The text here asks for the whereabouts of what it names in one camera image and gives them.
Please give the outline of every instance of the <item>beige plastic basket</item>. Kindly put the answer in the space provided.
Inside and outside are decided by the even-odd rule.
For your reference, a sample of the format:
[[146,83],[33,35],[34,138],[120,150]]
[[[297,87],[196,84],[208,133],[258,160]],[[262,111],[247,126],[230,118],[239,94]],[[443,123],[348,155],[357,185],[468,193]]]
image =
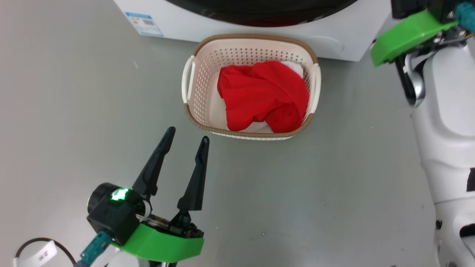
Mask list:
[[[259,127],[251,133],[230,131],[226,106],[217,90],[220,69],[269,60],[293,61],[304,68],[310,100],[302,126],[289,133],[277,134]],[[303,42],[266,35],[218,35],[202,41],[188,59],[183,70],[181,96],[190,120],[203,130],[240,139],[284,140],[299,134],[310,124],[320,96],[321,78],[317,58]]]

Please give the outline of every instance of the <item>floor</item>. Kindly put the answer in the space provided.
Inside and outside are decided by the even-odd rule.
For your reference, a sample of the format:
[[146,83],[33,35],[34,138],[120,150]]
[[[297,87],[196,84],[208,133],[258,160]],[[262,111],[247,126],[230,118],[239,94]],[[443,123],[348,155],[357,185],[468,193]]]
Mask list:
[[[152,200],[171,219],[207,134],[181,102],[196,44],[139,36],[112,0],[3,1],[0,36],[0,265],[38,236],[79,258],[93,189],[131,186],[175,126]],[[320,64],[320,103],[297,137],[209,136],[192,213],[205,247],[180,266],[434,266],[434,208],[394,66],[368,54]],[[61,254],[48,264],[69,266]]]

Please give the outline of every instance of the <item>green light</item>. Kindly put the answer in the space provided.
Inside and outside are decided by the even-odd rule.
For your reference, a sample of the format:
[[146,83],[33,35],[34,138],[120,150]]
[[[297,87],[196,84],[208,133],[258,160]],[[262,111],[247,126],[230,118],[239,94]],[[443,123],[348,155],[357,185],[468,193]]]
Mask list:
[[112,200],[125,200],[125,196],[129,190],[127,188],[122,188],[117,190],[117,192],[112,195]]

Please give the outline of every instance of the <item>basket handle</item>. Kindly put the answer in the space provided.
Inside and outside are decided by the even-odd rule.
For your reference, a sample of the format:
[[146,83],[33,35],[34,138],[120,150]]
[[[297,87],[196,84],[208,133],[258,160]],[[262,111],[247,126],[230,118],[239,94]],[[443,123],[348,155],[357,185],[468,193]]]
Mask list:
[[[188,61],[185,64],[185,68],[183,69],[183,75],[181,76],[181,98],[183,99],[183,103],[186,104],[188,100],[191,98],[191,86],[193,85],[193,78],[195,76],[195,68],[196,63],[194,60],[195,56],[191,56],[188,58]],[[188,88],[186,86],[186,80],[188,75],[190,74],[190,81],[188,83]]]
[[320,98],[320,90],[322,87],[322,72],[318,63],[312,66],[311,70],[311,87],[310,90],[310,113],[315,113],[318,105],[318,99]]

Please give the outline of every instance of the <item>red cloth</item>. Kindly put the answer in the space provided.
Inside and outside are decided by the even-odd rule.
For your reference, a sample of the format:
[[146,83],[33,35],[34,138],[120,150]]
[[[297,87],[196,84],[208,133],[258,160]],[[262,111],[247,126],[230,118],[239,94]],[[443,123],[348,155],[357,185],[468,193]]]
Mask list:
[[218,92],[226,103],[231,131],[263,121],[274,133],[296,130],[302,125],[309,99],[304,80],[278,61],[221,68]]

